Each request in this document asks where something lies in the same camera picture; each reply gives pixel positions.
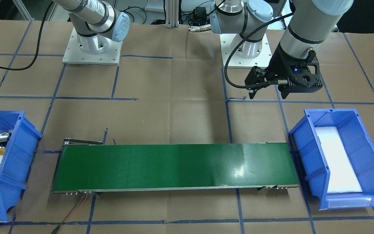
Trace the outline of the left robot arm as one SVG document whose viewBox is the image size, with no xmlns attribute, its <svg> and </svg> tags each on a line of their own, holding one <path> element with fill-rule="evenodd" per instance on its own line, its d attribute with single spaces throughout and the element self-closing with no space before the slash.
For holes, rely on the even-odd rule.
<svg viewBox="0 0 374 234">
<path fill-rule="evenodd" d="M 210 16 L 213 33 L 233 33 L 231 52 L 224 65 L 224 77 L 235 88 L 246 89 L 254 98 L 258 90 L 277 85 L 283 99 L 290 93 L 312 93 L 323 87 L 316 51 L 340 18 L 352 6 L 352 0 L 291 0 L 292 12 L 273 18 L 273 9 L 264 0 L 215 0 Z M 267 27 L 284 18 L 291 20 L 276 47 L 267 68 L 254 66 L 237 85 L 228 77 L 228 65 L 234 55 L 244 59 L 258 56 Z"/>
</svg>

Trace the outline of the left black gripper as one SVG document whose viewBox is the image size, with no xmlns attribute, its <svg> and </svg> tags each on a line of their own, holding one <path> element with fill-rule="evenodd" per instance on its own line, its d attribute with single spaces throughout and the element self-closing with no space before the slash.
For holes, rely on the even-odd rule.
<svg viewBox="0 0 374 234">
<path fill-rule="evenodd" d="M 245 79 L 249 99 L 254 99 L 258 90 L 277 85 L 282 99 L 290 93 L 316 92 L 323 88 L 316 52 L 309 49 L 308 55 L 293 58 L 277 46 L 267 68 L 251 68 Z"/>
</svg>

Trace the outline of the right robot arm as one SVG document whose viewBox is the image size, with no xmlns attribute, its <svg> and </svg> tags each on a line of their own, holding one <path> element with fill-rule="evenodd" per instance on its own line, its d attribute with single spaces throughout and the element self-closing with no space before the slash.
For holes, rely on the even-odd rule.
<svg viewBox="0 0 374 234">
<path fill-rule="evenodd" d="M 57 104 L 115 99 L 120 58 L 113 30 L 129 19 L 107 2 L 57 0 L 71 23 L 0 20 L 0 111 L 27 112 L 43 133 Z M 15 121 L 0 123 L 12 131 Z"/>
</svg>

